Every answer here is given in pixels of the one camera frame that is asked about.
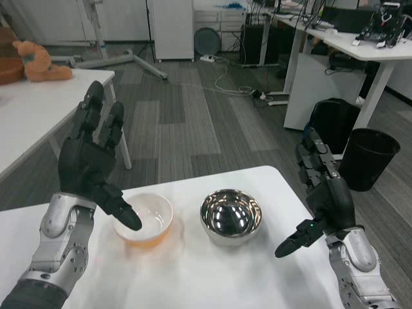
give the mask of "black bag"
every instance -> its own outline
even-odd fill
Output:
[[[341,98],[323,100],[316,103],[306,127],[313,127],[333,154],[341,154],[360,111]]]

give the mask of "white box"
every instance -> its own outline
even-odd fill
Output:
[[[221,21],[243,21],[246,20],[246,11],[241,10],[222,10]]]
[[[194,59],[193,0],[156,0],[152,6],[156,58]]]
[[[194,20],[199,22],[220,22],[220,11],[218,10],[196,10]]]
[[[242,30],[242,25],[245,23],[245,21],[222,21],[221,22],[221,30],[222,31],[241,31]]]

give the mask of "white desk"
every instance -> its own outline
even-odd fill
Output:
[[[111,82],[114,76],[113,71],[73,70],[70,80],[22,80],[0,86],[0,180],[46,139],[58,158],[60,147],[54,137],[56,130],[74,114],[94,80],[103,84],[106,103],[111,106],[116,101]],[[120,149],[130,169],[124,135]]]
[[[239,248],[211,243],[199,209],[211,192],[233,188],[262,208],[261,230]],[[65,309],[343,309],[324,237],[277,259],[276,247],[308,211],[273,167],[257,167],[124,191],[161,194],[174,208],[172,227],[154,248],[127,247],[113,217],[99,208],[89,241],[89,264]],[[0,302],[30,264],[47,204],[0,212]]]
[[[282,18],[281,15],[275,14],[274,18],[292,27],[295,27],[296,25],[296,20],[289,21],[288,19]],[[353,128],[357,129],[359,127],[366,127],[397,61],[412,59],[412,42],[401,41],[393,48],[383,49],[376,49],[375,43],[367,41],[362,41],[359,46],[352,46],[351,44],[356,37],[355,34],[338,33],[337,35],[333,35],[326,34],[325,31],[322,30],[313,30],[310,28],[304,30],[303,23],[299,21],[295,31],[292,52],[290,54],[288,73],[286,74],[285,88],[283,91],[286,94],[289,94],[295,76],[297,56],[299,54],[301,42],[304,37],[304,31],[306,31],[310,35],[313,35],[314,37],[319,38],[320,40],[323,40],[325,44],[334,47],[337,50],[340,50],[341,52],[346,53],[358,60],[380,62],[379,70],[375,76],[375,79],[373,80],[372,86]],[[303,49],[303,52],[310,53],[307,40],[304,46],[305,47]]]

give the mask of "metal bowl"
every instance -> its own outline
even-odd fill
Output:
[[[200,221],[207,235],[218,245],[238,246],[259,230],[262,211],[250,195],[239,190],[216,191],[200,207]]]

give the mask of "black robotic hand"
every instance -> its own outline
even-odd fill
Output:
[[[122,191],[106,182],[115,166],[115,148],[122,138],[122,103],[113,104],[102,126],[99,144],[93,142],[93,132],[100,121],[103,94],[103,85],[95,81],[77,107],[73,129],[62,146],[59,158],[61,191],[86,197],[125,226],[139,230],[142,222],[123,200]]]
[[[300,247],[309,247],[324,233],[356,226],[352,195],[345,180],[335,169],[335,160],[316,130],[308,128],[301,144],[296,147],[301,181],[307,185],[306,202],[314,218],[304,220],[278,248],[277,258],[287,256]]]

